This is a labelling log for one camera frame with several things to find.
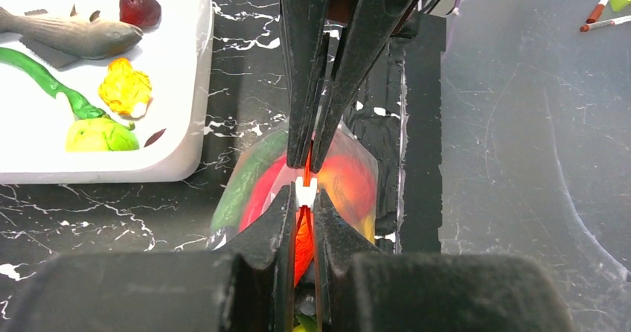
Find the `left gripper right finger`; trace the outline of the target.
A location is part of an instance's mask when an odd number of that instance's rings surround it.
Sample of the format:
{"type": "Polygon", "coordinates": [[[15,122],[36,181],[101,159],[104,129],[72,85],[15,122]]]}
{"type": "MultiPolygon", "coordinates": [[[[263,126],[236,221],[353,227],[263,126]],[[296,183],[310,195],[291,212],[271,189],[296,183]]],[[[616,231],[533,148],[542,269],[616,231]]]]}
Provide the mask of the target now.
{"type": "Polygon", "coordinates": [[[533,261],[509,255],[388,254],[326,192],[313,203],[319,326],[328,331],[572,331],[533,261]]]}

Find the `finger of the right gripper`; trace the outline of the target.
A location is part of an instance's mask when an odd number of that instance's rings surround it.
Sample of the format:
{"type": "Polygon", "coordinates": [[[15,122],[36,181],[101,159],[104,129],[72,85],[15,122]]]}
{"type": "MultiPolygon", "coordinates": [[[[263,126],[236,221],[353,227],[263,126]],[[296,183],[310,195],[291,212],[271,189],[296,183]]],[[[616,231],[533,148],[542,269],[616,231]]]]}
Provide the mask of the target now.
{"type": "Polygon", "coordinates": [[[311,152],[311,171],[324,164],[343,112],[418,0],[331,0],[327,17],[345,24],[321,106],[311,152]]]}
{"type": "Polygon", "coordinates": [[[330,0],[281,0],[281,46],[290,94],[286,163],[306,164],[318,111],[328,41],[323,26],[330,0]]]}

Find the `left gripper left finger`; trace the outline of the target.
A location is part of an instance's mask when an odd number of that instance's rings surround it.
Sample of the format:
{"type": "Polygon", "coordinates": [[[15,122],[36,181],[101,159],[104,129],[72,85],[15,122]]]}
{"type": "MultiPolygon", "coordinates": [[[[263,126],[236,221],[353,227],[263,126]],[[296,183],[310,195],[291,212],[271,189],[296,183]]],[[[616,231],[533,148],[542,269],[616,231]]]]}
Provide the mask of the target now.
{"type": "Polygon", "coordinates": [[[6,331],[290,331],[295,187],[214,251],[61,255],[6,331]]]}

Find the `orange toy carrot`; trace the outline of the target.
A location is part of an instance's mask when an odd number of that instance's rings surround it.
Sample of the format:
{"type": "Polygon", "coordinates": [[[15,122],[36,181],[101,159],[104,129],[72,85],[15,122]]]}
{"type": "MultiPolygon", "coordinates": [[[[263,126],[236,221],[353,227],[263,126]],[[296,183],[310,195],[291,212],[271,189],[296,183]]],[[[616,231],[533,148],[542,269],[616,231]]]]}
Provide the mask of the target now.
{"type": "Polygon", "coordinates": [[[297,214],[297,234],[295,236],[294,287],[303,277],[314,257],[313,217],[301,209],[297,214]]]}

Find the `red toy chili pepper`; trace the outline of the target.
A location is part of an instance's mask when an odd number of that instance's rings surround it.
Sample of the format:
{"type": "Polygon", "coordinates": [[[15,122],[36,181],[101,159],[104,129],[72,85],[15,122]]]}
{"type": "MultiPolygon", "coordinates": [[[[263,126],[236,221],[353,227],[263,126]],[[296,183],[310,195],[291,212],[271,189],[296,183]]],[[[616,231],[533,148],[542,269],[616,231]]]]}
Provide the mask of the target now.
{"type": "Polygon", "coordinates": [[[286,164],[286,156],[282,155],[263,173],[257,180],[252,189],[252,195],[246,205],[243,216],[241,217],[239,232],[245,230],[252,224],[265,210],[264,205],[268,198],[269,192],[286,164]]]}

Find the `clear zip bag orange zipper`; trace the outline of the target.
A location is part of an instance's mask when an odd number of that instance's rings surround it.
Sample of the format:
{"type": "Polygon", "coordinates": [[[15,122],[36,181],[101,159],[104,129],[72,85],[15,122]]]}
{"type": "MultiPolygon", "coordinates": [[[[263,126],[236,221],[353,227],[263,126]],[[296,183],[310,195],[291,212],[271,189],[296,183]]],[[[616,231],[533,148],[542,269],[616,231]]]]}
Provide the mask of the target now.
{"type": "MultiPolygon", "coordinates": [[[[275,160],[282,155],[286,156],[287,138],[288,124],[282,123],[278,127],[268,131],[265,136],[255,142],[241,155],[213,213],[210,237],[207,242],[208,249],[219,249],[240,233],[239,225],[241,217],[252,195],[252,189],[257,180],[259,180],[275,160]]],[[[352,156],[371,169],[376,180],[376,205],[374,206],[373,212],[376,220],[377,161],[343,123],[340,123],[337,127],[333,137],[333,143],[326,159],[337,155],[352,156]]],[[[291,183],[295,184],[298,190],[296,194],[297,206],[293,209],[295,217],[302,209],[304,213],[310,212],[314,219],[316,214],[314,209],[316,196],[319,193],[327,191],[318,183],[317,173],[313,173],[308,167],[294,169],[288,167],[287,164],[285,164],[278,174],[269,192],[263,207],[265,211],[262,214],[267,211],[281,188],[291,183]]],[[[362,221],[357,225],[350,224],[348,221],[346,222],[363,236],[360,233],[362,221]]],[[[313,280],[315,274],[314,268],[315,261],[313,257],[309,268],[298,282],[298,285],[294,287],[298,294],[294,312],[294,331],[316,331],[317,329],[315,282],[313,280]]]]}

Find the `yellow toy banana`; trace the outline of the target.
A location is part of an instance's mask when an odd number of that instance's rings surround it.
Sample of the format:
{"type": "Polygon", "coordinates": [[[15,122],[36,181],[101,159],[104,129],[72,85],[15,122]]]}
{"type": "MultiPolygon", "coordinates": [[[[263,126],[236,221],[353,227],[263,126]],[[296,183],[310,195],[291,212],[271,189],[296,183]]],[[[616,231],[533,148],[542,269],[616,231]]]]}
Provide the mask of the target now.
{"type": "Polygon", "coordinates": [[[375,245],[375,216],[368,215],[362,220],[360,233],[373,245],[375,245]]]}

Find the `dark red toy fruit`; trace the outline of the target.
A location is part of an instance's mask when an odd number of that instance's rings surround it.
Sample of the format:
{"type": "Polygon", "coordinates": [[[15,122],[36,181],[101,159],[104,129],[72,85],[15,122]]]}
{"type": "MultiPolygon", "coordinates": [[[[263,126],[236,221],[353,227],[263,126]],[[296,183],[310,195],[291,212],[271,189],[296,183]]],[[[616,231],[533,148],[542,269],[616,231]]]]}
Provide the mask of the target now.
{"type": "Polygon", "coordinates": [[[156,0],[119,0],[119,19],[140,28],[154,28],[161,19],[156,0]]]}

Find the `orange toy habanero pepper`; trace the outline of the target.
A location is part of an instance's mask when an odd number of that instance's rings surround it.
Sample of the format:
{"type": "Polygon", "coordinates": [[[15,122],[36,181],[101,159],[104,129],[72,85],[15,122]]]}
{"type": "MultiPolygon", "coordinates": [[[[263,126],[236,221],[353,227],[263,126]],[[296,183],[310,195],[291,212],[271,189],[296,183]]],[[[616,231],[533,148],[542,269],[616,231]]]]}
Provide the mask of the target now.
{"type": "Polygon", "coordinates": [[[152,98],[152,84],[142,71],[135,70],[125,58],[117,58],[108,65],[98,94],[115,113],[138,119],[143,117],[152,98]]]}

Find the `green toy lime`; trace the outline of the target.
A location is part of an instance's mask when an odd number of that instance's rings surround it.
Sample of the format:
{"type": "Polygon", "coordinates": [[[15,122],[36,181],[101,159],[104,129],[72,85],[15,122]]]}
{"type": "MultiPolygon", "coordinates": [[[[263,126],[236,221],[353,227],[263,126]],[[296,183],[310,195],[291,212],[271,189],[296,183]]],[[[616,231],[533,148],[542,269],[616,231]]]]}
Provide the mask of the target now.
{"type": "Polygon", "coordinates": [[[138,150],[135,133],[111,118],[75,121],[65,139],[66,152],[101,152],[138,150]]]}

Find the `green toy bean pod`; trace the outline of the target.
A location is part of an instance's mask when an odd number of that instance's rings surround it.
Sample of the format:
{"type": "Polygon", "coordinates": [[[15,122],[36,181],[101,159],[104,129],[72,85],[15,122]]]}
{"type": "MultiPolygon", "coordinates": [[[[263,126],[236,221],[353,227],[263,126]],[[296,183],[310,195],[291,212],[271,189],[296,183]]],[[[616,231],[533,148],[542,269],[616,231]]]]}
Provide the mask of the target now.
{"type": "Polygon", "coordinates": [[[104,119],[105,123],[100,124],[100,127],[104,127],[106,124],[114,124],[121,127],[124,131],[133,133],[135,129],[134,123],[122,125],[113,120],[103,109],[92,105],[84,95],[61,83],[46,67],[28,55],[11,48],[1,47],[1,63],[19,68],[25,72],[51,97],[56,98],[59,94],[64,95],[68,100],[72,113],[78,118],[78,121],[75,121],[76,124],[87,127],[90,120],[95,123],[97,119],[104,119]]]}

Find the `grey toy fish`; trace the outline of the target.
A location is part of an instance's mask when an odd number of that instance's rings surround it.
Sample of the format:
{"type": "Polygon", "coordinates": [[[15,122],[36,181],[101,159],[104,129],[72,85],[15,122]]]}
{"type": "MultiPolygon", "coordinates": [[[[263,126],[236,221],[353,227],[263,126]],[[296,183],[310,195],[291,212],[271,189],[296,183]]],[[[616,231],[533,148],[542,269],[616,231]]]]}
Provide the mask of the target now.
{"type": "Polygon", "coordinates": [[[2,8],[1,32],[19,34],[27,49],[54,68],[123,54],[144,35],[135,25],[102,19],[99,10],[86,18],[75,8],[67,17],[52,16],[44,9],[16,15],[2,8]]]}

